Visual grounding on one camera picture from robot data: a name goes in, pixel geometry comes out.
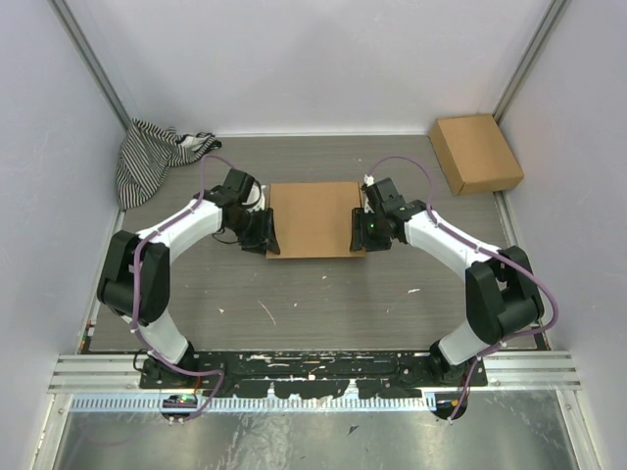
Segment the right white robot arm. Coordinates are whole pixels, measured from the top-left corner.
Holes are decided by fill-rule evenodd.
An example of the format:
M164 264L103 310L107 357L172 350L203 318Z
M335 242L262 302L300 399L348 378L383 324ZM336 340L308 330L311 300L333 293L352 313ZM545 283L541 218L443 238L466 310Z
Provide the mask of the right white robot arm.
M522 249L483 244L446 224L426 203L406 201L389 178L367 175L362 194L362 206L352 210L352 252L387 251L398 241L429 254L464 284L463 322L429 348L427 363L438 384L456 384L471 359L544 315Z

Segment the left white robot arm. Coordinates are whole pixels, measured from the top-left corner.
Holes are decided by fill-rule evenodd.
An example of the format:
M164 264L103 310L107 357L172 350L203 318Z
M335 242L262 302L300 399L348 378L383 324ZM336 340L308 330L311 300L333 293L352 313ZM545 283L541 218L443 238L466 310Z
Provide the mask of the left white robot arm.
M106 254L98 301L128 324L149 362L178 389L223 372L200 370L192 344L176 327L169 313L170 268L198 242L225 231L235 235L244 252L280 253L262 184L236 168L222 184L202 188L183 209L153 227L118 231Z

